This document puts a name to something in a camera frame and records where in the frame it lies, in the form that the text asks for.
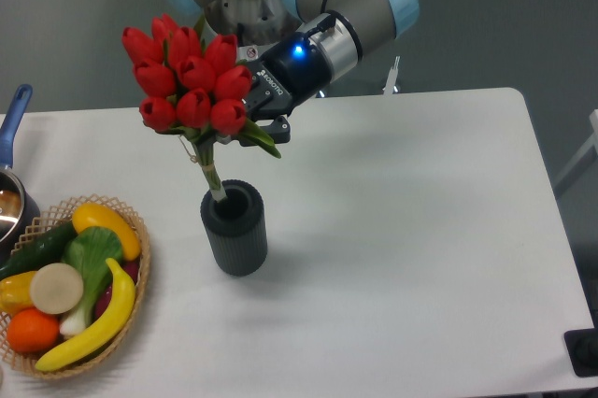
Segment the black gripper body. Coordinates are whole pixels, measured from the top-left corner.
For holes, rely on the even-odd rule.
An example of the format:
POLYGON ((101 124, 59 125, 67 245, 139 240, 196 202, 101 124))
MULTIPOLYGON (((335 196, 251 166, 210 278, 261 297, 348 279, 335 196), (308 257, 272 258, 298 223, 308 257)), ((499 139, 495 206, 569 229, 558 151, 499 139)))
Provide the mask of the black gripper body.
POLYGON ((246 111, 254 120, 289 115, 328 85, 333 76, 323 52, 306 33, 296 32, 247 63, 251 73, 246 111))

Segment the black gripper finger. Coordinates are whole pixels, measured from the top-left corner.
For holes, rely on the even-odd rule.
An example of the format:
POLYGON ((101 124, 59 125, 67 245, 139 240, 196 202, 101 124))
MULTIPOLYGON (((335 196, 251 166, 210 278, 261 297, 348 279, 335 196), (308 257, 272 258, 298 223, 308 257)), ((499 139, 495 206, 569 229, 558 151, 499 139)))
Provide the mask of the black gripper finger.
POLYGON ((245 146, 286 144, 291 141, 291 126, 284 116, 278 116, 266 124, 246 120, 236 138, 245 146))

